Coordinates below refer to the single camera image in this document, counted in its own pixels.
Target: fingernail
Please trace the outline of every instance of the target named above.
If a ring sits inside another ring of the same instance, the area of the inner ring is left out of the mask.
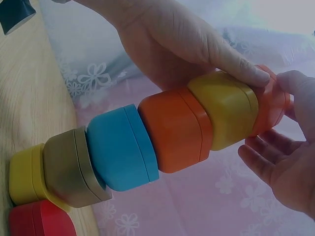
[[[267,72],[257,68],[256,69],[256,76],[263,83],[264,86],[269,83],[270,75]]]

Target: toy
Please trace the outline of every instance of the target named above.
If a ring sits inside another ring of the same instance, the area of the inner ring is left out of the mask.
[[[48,200],[13,208],[9,227],[11,236],[76,236],[68,214]]]
[[[261,68],[272,78],[265,88],[213,72],[186,88],[145,98],[138,110],[128,105],[109,111],[87,129],[64,132],[15,154],[12,200],[22,205],[48,199],[66,211],[92,205],[111,198],[108,187],[126,191],[155,181],[159,170],[180,171],[206,160],[210,150],[271,129],[290,96],[267,67]]]

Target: hand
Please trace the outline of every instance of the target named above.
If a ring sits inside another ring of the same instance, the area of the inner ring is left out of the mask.
[[[282,204],[315,219],[315,78],[289,71],[277,79],[294,95],[287,116],[299,123],[306,141],[271,130],[246,139],[238,152]]]
[[[263,87],[269,75],[230,45],[205,21],[175,0],[76,0],[118,31],[125,51],[161,89],[186,85],[219,68]]]

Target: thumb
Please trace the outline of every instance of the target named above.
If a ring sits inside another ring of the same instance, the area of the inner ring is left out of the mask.
[[[291,70],[277,75],[277,81],[282,90],[292,95],[295,95],[297,90],[309,79],[312,80],[313,78],[308,78],[297,70]]]
[[[212,40],[208,43],[208,50],[212,65],[251,86],[264,87],[269,83],[270,76],[267,72],[245,59],[215,30],[209,34],[208,37]]]
[[[294,111],[306,140],[315,143],[315,78],[299,71],[288,71],[277,75],[283,91],[294,96]]]

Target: left hand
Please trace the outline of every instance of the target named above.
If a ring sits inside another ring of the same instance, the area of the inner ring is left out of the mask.
[[[76,2],[98,12],[117,29],[133,62],[163,90],[185,86],[215,68],[248,85],[263,87],[269,82],[269,74],[249,63],[214,28],[175,0]]]

